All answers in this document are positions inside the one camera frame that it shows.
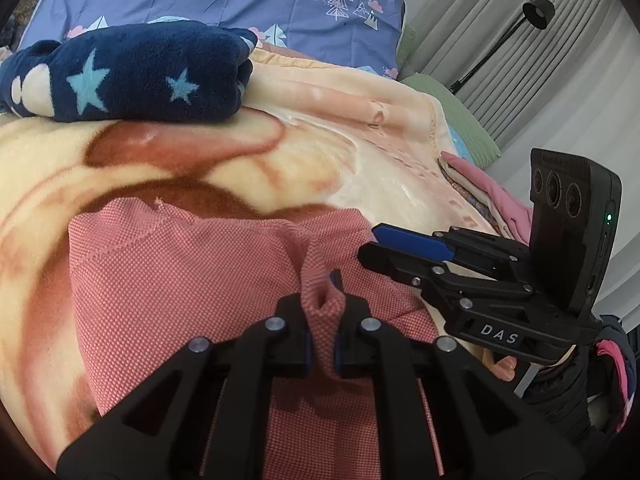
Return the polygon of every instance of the beige blanket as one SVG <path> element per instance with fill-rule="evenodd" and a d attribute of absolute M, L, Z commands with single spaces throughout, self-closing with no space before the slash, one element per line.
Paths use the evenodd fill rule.
<path fill-rule="evenodd" d="M 0 399 L 52 468 L 96 414 L 70 302 L 79 212 L 158 197 L 205 217 L 358 208 L 427 234 L 493 232 L 440 173 L 440 151 L 456 150 L 436 99 L 350 68 L 252 59 L 244 107 L 224 124 L 0 118 Z"/>

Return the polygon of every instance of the navy blue blanket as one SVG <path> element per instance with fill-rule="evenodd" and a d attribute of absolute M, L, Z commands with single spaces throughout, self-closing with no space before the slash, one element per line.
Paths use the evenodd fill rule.
<path fill-rule="evenodd" d="M 0 64 L 0 100 L 21 117 L 62 122 L 221 121 L 241 105 L 257 41 L 185 21 L 39 41 Z"/>

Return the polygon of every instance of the pillow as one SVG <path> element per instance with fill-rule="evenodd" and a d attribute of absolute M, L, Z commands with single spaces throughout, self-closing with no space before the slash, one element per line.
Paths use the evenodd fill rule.
<path fill-rule="evenodd" d="M 464 141 L 473 163 L 478 168 L 484 170 L 500 157 L 500 148 L 498 148 L 478 120 L 473 117 L 471 112 L 465 108 L 465 105 L 455 95 L 433 77 L 415 74 L 403 79 L 402 84 L 418 92 L 429 94 L 440 101 L 447 124 Z"/>
<path fill-rule="evenodd" d="M 403 0 L 41 0 L 20 47 L 113 25 L 197 20 L 396 78 L 403 15 Z"/>
<path fill-rule="evenodd" d="M 398 43 L 398 51 L 396 52 L 396 65 L 398 71 L 402 72 L 402 67 L 407 64 L 409 55 L 414 51 L 415 29 L 411 23 L 405 23 Z"/>
<path fill-rule="evenodd" d="M 469 152 L 465 141 L 462 140 L 462 137 L 460 137 L 458 132 L 454 130 L 451 125 L 449 125 L 449 131 L 451 132 L 451 140 L 453 141 L 453 145 L 458 150 L 458 155 L 474 164 L 474 158 L 471 156 L 471 153 Z"/>

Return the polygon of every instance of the blue duvet cover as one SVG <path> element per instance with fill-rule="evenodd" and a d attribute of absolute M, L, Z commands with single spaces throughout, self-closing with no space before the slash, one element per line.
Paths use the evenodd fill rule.
<path fill-rule="evenodd" d="M 113 25 L 198 20 L 395 78 L 403 13 L 402 0 L 41 0 L 21 47 Z"/>

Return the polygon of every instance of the camera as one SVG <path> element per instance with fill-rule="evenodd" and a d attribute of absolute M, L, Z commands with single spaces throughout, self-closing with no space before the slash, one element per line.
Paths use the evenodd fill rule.
<path fill-rule="evenodd" d="M 546 293 L 579 319 L 591 315 L 618 225 L 622 183 L 588 158 L 531 152 L 529 251 Z"/>

